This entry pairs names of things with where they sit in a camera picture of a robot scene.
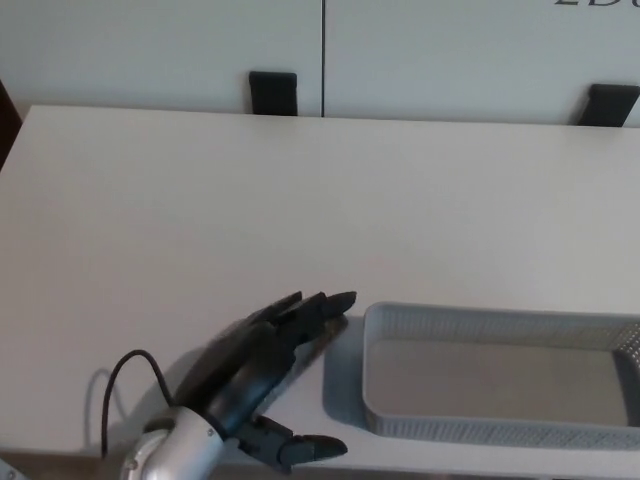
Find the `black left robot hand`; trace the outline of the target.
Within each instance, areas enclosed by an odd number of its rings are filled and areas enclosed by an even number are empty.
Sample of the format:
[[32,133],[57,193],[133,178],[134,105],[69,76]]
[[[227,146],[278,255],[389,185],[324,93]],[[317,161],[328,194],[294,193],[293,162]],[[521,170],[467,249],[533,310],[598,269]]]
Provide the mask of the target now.
[[298,435],[265,412],[344,331],[354,291],[301,292],[256,311],[216,336],[188,370],[174,403],[203,418],[244,454],[282,473],[347,453],[324,435]]

